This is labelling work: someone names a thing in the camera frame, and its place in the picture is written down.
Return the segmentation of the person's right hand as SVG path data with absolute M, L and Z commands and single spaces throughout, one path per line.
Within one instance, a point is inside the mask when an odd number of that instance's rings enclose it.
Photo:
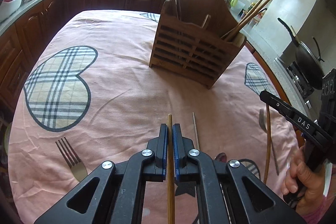
M 306 187 L 306 191 L 298 202 L 296 212 L 308 215 L 315 212 L 323 203 L 323 191 L 325 187 L 325 170 L 322 168 L 314 173 L 305 164 L 303 147 L 299 148 L 290 161 L 290 167 L 281 186 L 283 195 L 298 191 L 297 179 Z

